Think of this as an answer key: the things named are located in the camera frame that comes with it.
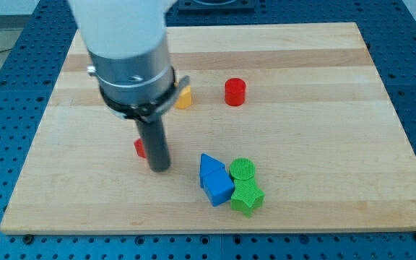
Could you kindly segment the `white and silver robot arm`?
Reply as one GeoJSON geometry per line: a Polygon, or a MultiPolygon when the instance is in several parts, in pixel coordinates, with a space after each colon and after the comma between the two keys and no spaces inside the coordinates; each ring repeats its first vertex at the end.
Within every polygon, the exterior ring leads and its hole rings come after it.
{"type": "Polygon", "coordinates": [[[190,84],[170,61],[165,15],[175,0],[69,0],[108,107],[120,118],[150,123],[190,84]]]}

